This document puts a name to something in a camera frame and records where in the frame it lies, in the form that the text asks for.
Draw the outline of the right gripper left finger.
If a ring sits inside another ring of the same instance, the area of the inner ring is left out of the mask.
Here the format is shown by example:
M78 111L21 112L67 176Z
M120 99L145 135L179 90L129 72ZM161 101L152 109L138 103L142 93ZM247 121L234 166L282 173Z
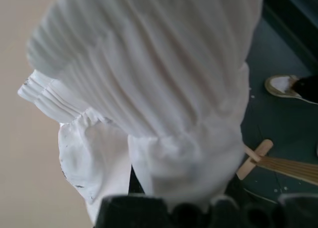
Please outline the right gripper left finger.
M171 228L162 199L140 195L111 196L102 200L97 228Z

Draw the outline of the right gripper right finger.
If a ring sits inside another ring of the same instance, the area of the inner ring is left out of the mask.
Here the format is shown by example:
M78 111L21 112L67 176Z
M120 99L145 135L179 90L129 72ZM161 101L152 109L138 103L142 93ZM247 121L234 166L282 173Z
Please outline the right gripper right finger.
M283 194L278 202L286 228L318 227L317 194Z

